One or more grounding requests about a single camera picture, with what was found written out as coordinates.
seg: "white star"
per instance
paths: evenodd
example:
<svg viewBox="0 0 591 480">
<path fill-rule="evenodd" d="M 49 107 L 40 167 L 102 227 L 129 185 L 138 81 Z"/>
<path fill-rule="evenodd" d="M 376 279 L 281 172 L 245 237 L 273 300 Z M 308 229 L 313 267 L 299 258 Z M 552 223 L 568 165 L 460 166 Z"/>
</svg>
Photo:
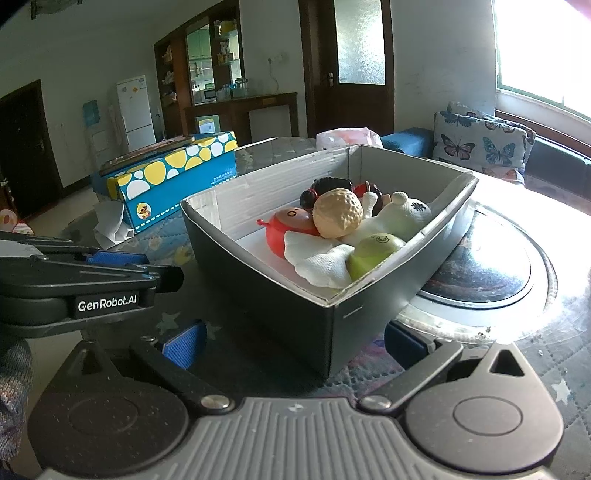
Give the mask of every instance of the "white star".
<svg viewBox="0 0 591 480">
<path fill-rule="evenodd" d="M 570 389 L 566 385 L 564 378 L 559 384 L 552 384 L 552 389 L 556 392 L 556 403 L 562 400 L 565 405 L 569 404 Z"/>
<path fill-rule="evenodd" d="M 304 410 L 304 406 L 296 403 L 291 407 L 287 407 L 287 410 L 292 411 L 293 413 L 298 413 L 300 410 Z"/>
<path fill-rule="evenodd" d="M 213 325 L 209 322 L 205 322 L 205 325 L 207 326 L 207 339 L 208 340 L 215 340 L 216 339 L 216 332 L 218 330 L 221 330 L 222 327 L 220 327 L 218 325 Z"/>
<path fill-rule="evenodd" d="M 174 319 L 176 317 L 178 317 L 179 315 L 181 315 L 180 312 L 174 313 L 172 315 L 169 315 L 168 313 L 163 312 L 162 313 L 162 320 L 160 320 L 156 324 L 156 328 L 158 329 L 158 333 L 160 335 L 163 335 L 168 330 L 174 330 L 175 328 L 178 328 L 177 322 L 175 322 Z"/>
</svg>

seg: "window sill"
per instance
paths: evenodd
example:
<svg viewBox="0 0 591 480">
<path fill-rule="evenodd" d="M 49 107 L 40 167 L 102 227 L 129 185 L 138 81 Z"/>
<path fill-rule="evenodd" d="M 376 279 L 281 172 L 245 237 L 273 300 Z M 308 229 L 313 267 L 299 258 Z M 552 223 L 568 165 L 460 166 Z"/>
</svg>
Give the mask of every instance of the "window sill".
<svg viewBox="0 0 591 480">
<path fill-rule="evenodd" d="M 496 109 L 544 125 L 587 146 L 591 145 L 591 122 L 554 105 L 549 105 L 519 93 L 497 89 Z M 588 152 L 581 151 L 580 153 L 589 156 Z"/>
</svg>

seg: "box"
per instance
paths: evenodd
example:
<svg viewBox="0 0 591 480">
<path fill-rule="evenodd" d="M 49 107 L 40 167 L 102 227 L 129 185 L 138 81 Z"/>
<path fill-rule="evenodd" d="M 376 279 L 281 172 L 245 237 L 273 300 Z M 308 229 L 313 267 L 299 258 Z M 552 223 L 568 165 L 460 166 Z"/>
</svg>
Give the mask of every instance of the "box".
<svg viewBox="0 0 591 480">
<path fill-rule="evenodd" d="M 178 211 L 188 195 L 236 177 L 233 132 L 194 135 L 188 145 L 182 143 L 180 148 L 155 148 L 153 155 L 142 150 L 136 157 L 122 157 L 121 164 L 110 163 L 92 175 L 93 190 L 123 202 L 124 222 L 141 232 Z"/>
<path fill-rule="evenodd" d="M 399 252 L 342 291 L 317 288 L 271 253 L 256 220 L 297 205 L 324 176 L 368 180 L 427 203 L 441 197 L 431 205 L 434 219 Z M 328 378 L 384 331 L 453 251 L 472 222 L 477 182 L 460 167 L 356 145 L 251 172 L 184 199 L 181 208 L 200 268 Z"/>
</svg>

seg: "tan textured ball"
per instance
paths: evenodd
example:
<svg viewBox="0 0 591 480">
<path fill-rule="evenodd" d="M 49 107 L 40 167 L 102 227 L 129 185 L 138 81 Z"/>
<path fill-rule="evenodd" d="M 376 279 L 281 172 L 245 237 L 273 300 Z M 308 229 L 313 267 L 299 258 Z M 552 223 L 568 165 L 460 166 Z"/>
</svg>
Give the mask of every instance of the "tan textured ball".
<svg viewBox="0 0 591 480">
<path fill-rule="evenodd" d="M 359 226 L 363 219 L 363 207 L 352 191 L 334 189 L 318 197 L 312 217 L 321 236 L 338 238 Z"/>
</svg>

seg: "polka dot box lid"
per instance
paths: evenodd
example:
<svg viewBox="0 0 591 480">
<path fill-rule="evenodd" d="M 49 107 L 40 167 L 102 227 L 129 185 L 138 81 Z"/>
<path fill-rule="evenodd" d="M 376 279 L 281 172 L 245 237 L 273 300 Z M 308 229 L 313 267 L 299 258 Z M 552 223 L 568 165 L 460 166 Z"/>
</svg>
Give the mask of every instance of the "polka dot box lid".
<svg viewBox="0 0 591 480">
<path fill-rule="evenodd" d="M 109 196 L 113 200 L 127 202 L 152 187 L 237 147 L 233 132 L 199 139 L 193 145 L 172 151 L 163 157 L 153 158 L 147 163 L 134 165 L 115 177 L 109 178 L 107 180 Z"/>
</svg>

